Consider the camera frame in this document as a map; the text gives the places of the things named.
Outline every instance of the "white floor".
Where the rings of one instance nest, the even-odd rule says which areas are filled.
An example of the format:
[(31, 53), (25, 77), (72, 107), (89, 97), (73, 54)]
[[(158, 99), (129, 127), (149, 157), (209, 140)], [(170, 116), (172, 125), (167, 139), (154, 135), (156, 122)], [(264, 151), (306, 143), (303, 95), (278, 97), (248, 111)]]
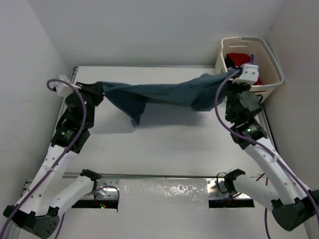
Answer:
[[(76, 81), (129, 84), (179, 83), (208, 68), (79, 67)], [(223, 115), (225, 105), (220, 112)], [(233, 143), (213, 111), (149, 104), (141, 124), (106, 99), (96, 111), (96, 124), (79, 157), (67, 169), (88, 168), (110, 174), (216, 175), (240, 168), (250, 176), (258, 165)], [(60, 239), (265, 239), (264, 208), (209, 209), (204, 180), (121, 180), (119, 212), (71, 209)], [(306, 239), (304, 225), (289, 233), (269, 216), (272, 239)], [(19, 239), (36, 237), (21, 231)]]

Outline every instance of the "blue cloth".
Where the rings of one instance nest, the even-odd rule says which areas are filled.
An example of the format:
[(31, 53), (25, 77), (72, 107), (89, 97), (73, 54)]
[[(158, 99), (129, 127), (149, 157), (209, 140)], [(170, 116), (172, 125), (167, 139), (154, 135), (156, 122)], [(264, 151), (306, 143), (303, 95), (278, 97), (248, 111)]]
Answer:
[[(218, 86), (231, 72), (220, 75), (203, 74), (180, 84), (136, 85), (102, 82), (105, 97), (132, 119), (133, 126), (140, 118), (149, 99), (190, 106), (195, 111), (210, 111)], [(226, 97), (225, 86), (218, 98), (220, 104)]]

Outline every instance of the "white plastic basket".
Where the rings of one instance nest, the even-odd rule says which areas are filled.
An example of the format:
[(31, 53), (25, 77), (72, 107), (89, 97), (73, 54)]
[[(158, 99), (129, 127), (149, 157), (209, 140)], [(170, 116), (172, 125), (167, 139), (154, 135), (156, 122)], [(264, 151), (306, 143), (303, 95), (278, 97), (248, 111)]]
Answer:
[(228, 53), (254, 54), (254, 65), (259, 66), (259, 77), (263, 83), (252, 86), (250, 91), (262, 95), (262, 102), (270, 93), (284, 82), (278, 63), (266, 42), (259, 37), (229, 37), (221, 41), (221, 48), (216, 61), (216, 73), (227, 72), (224, 59)]

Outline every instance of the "gray wall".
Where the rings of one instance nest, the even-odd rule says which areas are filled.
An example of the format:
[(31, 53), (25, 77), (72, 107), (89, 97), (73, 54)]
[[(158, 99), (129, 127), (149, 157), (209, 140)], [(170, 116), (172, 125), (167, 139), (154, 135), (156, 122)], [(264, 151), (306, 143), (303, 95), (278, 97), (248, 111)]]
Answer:
[[(266, 111), (280, 154), (313, 189), (319, 188), (319, 45), (317, 0), (288, 0), (269, 36), (285, 83), (267, 99)], [(306, 223), (318, 238), (318, 223)]]
[(285, 0), (29, 0), (68, 68), (214, 65), (220, 41), (266, 36)]
[[(61, 99), (46, 80), (66, 68), (26, 0), (0, 7), (0, 212), (21, 195), (46, 155)], [(5, 221), (0, 217), (0, 228)]]

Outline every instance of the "black cable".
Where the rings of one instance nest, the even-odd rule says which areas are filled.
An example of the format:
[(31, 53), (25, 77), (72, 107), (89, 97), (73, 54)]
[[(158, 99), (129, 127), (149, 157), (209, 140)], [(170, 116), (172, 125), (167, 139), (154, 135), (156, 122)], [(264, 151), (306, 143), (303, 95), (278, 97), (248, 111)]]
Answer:
[(227, 190), (226, 190), (225, 192), (222, 192), (222, 191), (220, 190), (220, 188), (219, 188), (218, 175), (221, 174), (221, 173), (224, 173), (225, 175), (227, 174), (227, 173), (225, 173), (225, 172), (220, 172), (220, 173), (218, 173), (218, 174), (216, 175), (216, 185), (217, 185), (218, 190), (219, 190), (221, 193), (227, 193), (227, 192), (228, 192)]

